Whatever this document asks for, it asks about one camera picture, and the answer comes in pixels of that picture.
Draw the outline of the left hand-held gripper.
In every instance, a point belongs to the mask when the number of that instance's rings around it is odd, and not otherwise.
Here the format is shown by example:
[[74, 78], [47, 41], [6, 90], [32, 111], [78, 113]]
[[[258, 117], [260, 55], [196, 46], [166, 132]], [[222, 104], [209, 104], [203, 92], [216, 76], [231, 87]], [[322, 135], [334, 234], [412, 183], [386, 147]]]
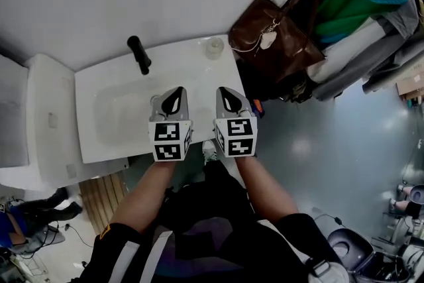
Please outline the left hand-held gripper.
[[154, 160], [183, 161], [192, 142], [193, 132], [186, 89], [179, 86], [153, 97], [151, 106], [148, 136]]

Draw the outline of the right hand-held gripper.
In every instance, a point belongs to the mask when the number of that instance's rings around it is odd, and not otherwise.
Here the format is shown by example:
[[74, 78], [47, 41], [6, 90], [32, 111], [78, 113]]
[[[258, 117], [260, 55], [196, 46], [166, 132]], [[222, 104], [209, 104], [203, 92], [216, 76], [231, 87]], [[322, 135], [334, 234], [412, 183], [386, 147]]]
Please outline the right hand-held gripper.
[[249, 111], [250, 103], [241, 93], [229, 87], [217, 89], [215, 138], [226, 158], [255, 155], [258, 124]]

